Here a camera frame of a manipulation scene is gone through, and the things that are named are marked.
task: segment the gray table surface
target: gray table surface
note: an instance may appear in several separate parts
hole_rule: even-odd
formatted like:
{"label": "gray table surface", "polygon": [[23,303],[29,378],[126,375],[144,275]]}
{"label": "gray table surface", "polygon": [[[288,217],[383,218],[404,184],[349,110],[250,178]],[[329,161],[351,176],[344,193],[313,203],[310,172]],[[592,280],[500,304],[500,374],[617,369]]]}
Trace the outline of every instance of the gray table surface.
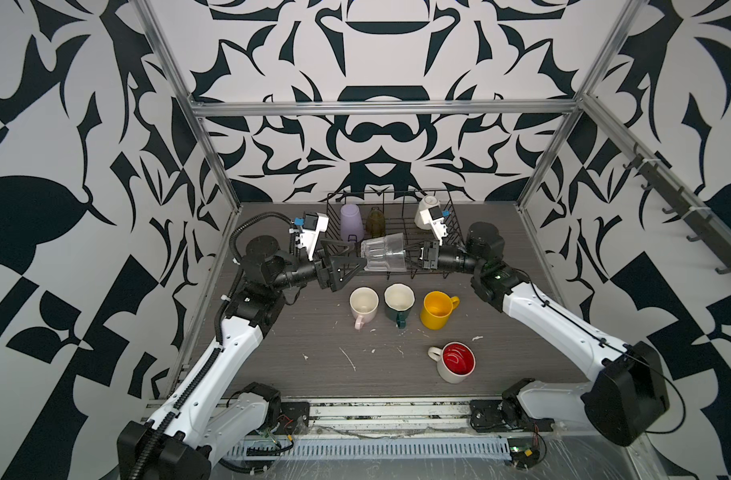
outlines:
{"label": "gray table surface", "polygon": [[[462,233],[475,221],[495,224],[505,238],[505,261],[528,272],[547,294],[546,277],[539,266],[524,226],[513,204],[458,204],[456,212]],[[244,204],[239,223],[258,213],[274,210],[288,216],[307,211],[324,212],[324,204]],[[238,239],[245,245],[254,236],[275,236],[287,248],[287,226],[280,220],[264,220],[248,228]],[[222,293],[226,293],[236,271],[231,257],[225,262],[208,306],[205,324],[192,351],[198,358],[213,338],[212,318]],[[384,290],[392,283],[413,289],[416,303],[407,328],[399,330],[384,314]],[[349,295],[355,288],[369,286],[380,297],[379,314],[362,330],[354,329]],[[458,296],[461,304],[446,327],[428,330],[419,318],[424,296],[440,290]],[[462,383],[451,385],[437,374],[435,362],[427,356],[431,346],[463,342],[475,354],[477,364]],[[293,306],[286,306],[272,331],[248,358],[226,395],[250,382],[279,389],[283,396],[469,396],[497,395],[525,377],[544,382],[580,382],[582,373],[535,332],[480,301],[465,274],[393,274],[356,276],[344,289],[332,293],[310,283]]]}

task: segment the yellow mug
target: yellow mug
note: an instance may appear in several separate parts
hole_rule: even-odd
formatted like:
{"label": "yellow mug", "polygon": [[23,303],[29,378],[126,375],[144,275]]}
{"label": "yellow mug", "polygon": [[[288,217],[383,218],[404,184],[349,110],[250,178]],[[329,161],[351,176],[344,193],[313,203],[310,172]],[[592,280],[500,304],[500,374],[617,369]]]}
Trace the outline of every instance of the yellow mug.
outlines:
{"label": "yellow mug", "polygon": [[439,330],[445,326],[451,312],[459,306],[459,297],[448,296],[442,292],[430,292],[424,297],[421,309],[421,322],[429,330]]}

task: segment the black and white patterned wall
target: black and white patterned wall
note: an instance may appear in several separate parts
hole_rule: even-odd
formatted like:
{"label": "black and white patterned wall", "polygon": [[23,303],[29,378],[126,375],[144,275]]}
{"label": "black and white patterned wall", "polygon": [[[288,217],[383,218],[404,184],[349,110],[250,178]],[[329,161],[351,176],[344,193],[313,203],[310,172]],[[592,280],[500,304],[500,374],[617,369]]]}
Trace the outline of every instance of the black and white patterned wall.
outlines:
{"label": "black and white patterned wall", "polygon": [[[152,4],[207,103],[571,98],[623,0]],[[515,200],[558,117],[212,118],[207,128],[241,200],[444,184],[456,200]]]}
{"label": "black and white patterned wall", "polygon": [[126,0],[0,0],[0,478],[112,470],[228,215]]}
{"label": "black and white patterned wall", "polygon": [[208,118],[244,201],[317,202],[332,191],[447,187],[454,200],[516,200],[559,114]]}
{"label": "black and white patterned wall", "polygon": [[[651,0],[597,93],[731,227],[731,0]],[[731,478],[731,275],[627,161],[583,117],[527,209],[568,306],[685,396],[650,435],[668,474]]]}

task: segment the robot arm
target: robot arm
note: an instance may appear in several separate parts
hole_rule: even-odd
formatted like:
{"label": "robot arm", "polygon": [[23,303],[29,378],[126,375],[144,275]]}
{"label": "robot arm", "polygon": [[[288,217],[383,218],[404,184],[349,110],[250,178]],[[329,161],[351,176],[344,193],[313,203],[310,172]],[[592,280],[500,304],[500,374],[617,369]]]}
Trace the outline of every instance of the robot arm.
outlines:
{"label": "robot arm", "polygon": [[[236,251],[235,240],[245,228],[275,217],[289,225],[297,255],[279,249],[271,236],[258,236]],[[232,252],[240,268],[229,296],[216,318],[216,338],[168,400],[144,425],[129,422],[117,440],[123,480],[207,478],[211,468],[253,430],[271,432],[277,425],[280,394],[252,383],[236,401],[211,419],[237,371],[277,320],[286,300],[284,292],[317,280],[322,289],[340,290],[365,266],[365,259],[346,256],[354,245],[320,240],[328,226],[323,214],[290,220],[275,212],[255,216],[232,234]],[[344,247],[331,256],[326,246]],[[231,466],[236,472],[241,467]]]}
{"label": "robot arm", "polygon": [[[353,244],[319,239],[328,225],[323,214],[295,221],[274,216],[291,224],[298,255],[281,251],[271,236],[248,243],[241,256],[245,279],[239,284],[236,280],[232,298],[226,299],[216,319],[216,338],[147,423],[129,422],[118,438],[123,480],[145,478],[148,472],[161,480],[207,478],[212,466],[245,435],[277,425],[279,392],[259,384],[248,386],[217,417],[210,416],[237,371],[272,328],[285,305],[283,292],[312,280],[323,289],[340,290],[366,260],[347,256]],[[346,248],[340,256],[330,256],[326,245]],[[661,369],[657,352],[643,342],[627,345],[552,301],[527,275],[504,263],[503,249],[496,227],[478,222],[469,229],[465,245],[428,240],[421,259],[430,270],[471,274],[481,300],[529,326],[575,363],[589,381],[569,386],[522,381],[513,387],[512,395],[503,395],[502,406],[510,415],[498,424],[529,428],[538,418],[574,420],[591,423],[618,445],[629,445],[669,408],[663,378],[651,375],[652,369]]]}
{"label": "robot arm", "polygon": [[463,246],[427,241],[425,268],[471,274],[481,300],[542,336],[582,371],[583,384],[523,381],[512,392],[506,422],[525,427],[538,418],[579,422],[611,442],[629,446],[669,408],[656,350],[628,345],[584,322],[503,261],[504,239],[495,226],[472,224]]}

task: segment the black cable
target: black cable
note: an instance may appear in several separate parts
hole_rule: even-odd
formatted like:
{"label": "black cable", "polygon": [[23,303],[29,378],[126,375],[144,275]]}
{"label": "black cable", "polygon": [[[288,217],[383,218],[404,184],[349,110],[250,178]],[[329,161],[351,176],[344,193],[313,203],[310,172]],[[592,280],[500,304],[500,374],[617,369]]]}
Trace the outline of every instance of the black cable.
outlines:
{"label": "black cable", "polygon": [[[539,461],[533,464],[533,466],[537,466],[540,463],[542,463],[544,461],[544,458],[547,456],[547,441],[544,440],[544,437],[541,436],[541,434],[539,432],[534,432],[534,433],[541,440],[541,442],[539,442]],[[543,453],[543,455],[541,454],[541,446],[544,446],[544,453]]]}
{"label": "black cable", "polygon": [[[235,257],[235,260],[237,260],[238,264],[242,262],[242,255],[237,250],[237,237],[240,236],[240,234],[245,231],[249,226],[255,225],[258,222],[267,219],[267,218],[279,218],[280,220],[283,220],[285,223],[287,223],[290,226],[294,226],[294,221],[288,218],[287,216],[281,214],[280,212],[264,212],[263,214],[258,214],[252,218],[247,219],[242,225],[238,226],[233,232],[232,235],[229,236],[229,249],[232,251],[232,255]],[[288,253],[291,255],[297,255],[296,254],[296,234],[295,232],[291,233],[290,240],[288,242]]]}
{"label": "black cable", "polygon": [[[184,389],[184,391],[181,393],[181,396],[173,404],[174,409],[179,410],[184,405],[184,402],[186,402],[187,398],[192,395],[192,392],[194,392],[197,385],[199,385],[202,379],[205,378],[208,370],[211,370],[211,367],[216,362],[216,358],[218,357],[219,353],[221,353],[221,348],[217,347],[213,349],[213,351],[211,352],[211,356],[208,357],[205,365],[203,365],[202,369],[197,372],[195,378],[192,379],[189,385],[186,386],[186,389]],[[159,445],[163,434],[175,417],[176,413],[171,411],[168,412],[166,416],[162,419],[160,425],[157,427],[157,430],[152,433],[152,435],[149,437],[149,440],[147,440],[143,450],[136,458],[136,463],[133,464],[130,475],[128,475],[129,480],[138,480],[138,478],[141,478],[144,467],[149,462],[149,457],[152,456],[152,451]]]}
{"label": "black cable", "polygon": [[218,460],[218,464],[220,466],[223,466],[227,470],[231,470],[235,473],[242,473],[244,475],[256,475],[258,473],[264,473],[267,470],[269,470],[269,466],[272,465],[272,463],[270,462],[268,464],[265,464],[261,468],[259,468],[259,467],[251,467],[251,468],[241,467],[241,466],[235,465],[234,463],[227,462],[224,458],[220,458]]}
{"label": "black cable", "polygon": [[287,446],[284,446],[282,448],[276,448],[275,450],[264,450],[262,448],[246,448],[245,449],[245,455],[254,455],[254,456],[274,456],[274,455],[280,455],[283,452],[287,452],[291,448],[293,448],[294,443],[293,440],[291,440],[291,443]]}
{"label": "black cable", "polygon": [[511,266],[510,268],[512,270],[515,270],[516,272],[520,272],[521,274],[523,274],[526,277],[528,283],[531,284],[531,288],[533,289],[533,294],[536,295],[536,298],[537,299],[539,299],[539,301],[541,302],[541,306],[542,307],[548,307],[548,308],[552,309],[553,312],[555,312],[558,315],[562,316],[562,318],[564,318],[565,320],[568,320],[574,326],[576,326],[577,328],[579,328],[581,331],[584,331],[587,335],[589,335],[590,337],[592,337],[594,340],[598,341],[601,344],[601,346],[607,346],[611,350],[615,350],[615,351],[619,352],[620,354],[624,355],[626,358],[631,359],[631,360],[634,360],[635,362],[638,362],[640,365],[646,366],[648,368],[648,370],[650,370],[653,373],[656,373],[658,376],[660,376],[661,378],[663,378],[665,381],[667,381],[668,384],[671,385],[671,387],[675,390],[675,393],[677,394],[677,396],[680,398],[680,403],[683,404],[683,417],[680,419],[680,422],[677,424],[677,426],[675,428],[671,428],[670,430],[667,430],[665,432],[651,432],[649,430],[646,430],[645,431],[646,433],[651,433],[651,434],[655,434],[655,435],[666,435],[666,434],[669,434],[669,433],[675,433],[675,432],[677,432],[677,430],[679,430],[680,427],[683,426],[683,424],[686,422],[686,400],[685,400],[685,398],[683,398],[683,394],[680,393],[680,390],[677,389],[677,387],[672,382],[672,380],[668,379],[663,373],[661,373],[659,370],[654,369],[653,367],[651,367],[650,365],[648,365],[647,363],[645,363],[643,360],[639,360],[639,359],[637,359],[637,358],[629,355],[629,353],[617,349],[615,346],[613,346],[610,343],[608,343],[608,341],[606,339],[600,338],[598,336],[595,336],[589,330],[583,328],[581,325],[579,325],[578,323],[574,322],[565,313],[560,312],[558,309],[556,309],[555,307],[553,307],[550,304],[550,301],[549,300],[544,300],[544,299],[541,298],[541,296],[538,293],[538,290],[536,289],[536,286],[531,281],[531,276],[528,275],[528,273],[526,273],[524,270],[521,270],[519,268],[514,268],[513,266]]}
{"label": "black cable", "polygon": [[293,297],[293,302],[288,302],[288,299],[284,299],[285,305],[293,305],[296,303],[296,300],[298,300],[298,294],[302,293],[302,289],[298,289],[298,292],[296,292],[296,295]]}
{"label": "black cable", "polygon": [[218,308],[216,312],[216,317],[213,319],[213,329],[216,332],[216,341],[219,345],[224,345],[224,335],[222,333],[221,328],[221,322],[224,320],[224,312],[226,312],[226,307],[229,306],[229,302],[232,301],[232,297],[235,296],[235,293],[237,292],[238,286],[240,284],[240,280],[242,279],[242,267],[240,265],[237,266],[237,273],[235,274],[235,280],[232,281],[232,286],[229,287],[229,292],[227,292],[226,296],[229,300],[224,300],[221,304],[221,306]]}
{"label": "black cable", "polygon": [[226,399],[226,407],[229,408],[229,403],[232,401],[233,398],[235,398],[235,395],[240,395],[242,393],[242,390],[238,390],[237,392],[234,392],[232,395],[229,396],[229,398]]}

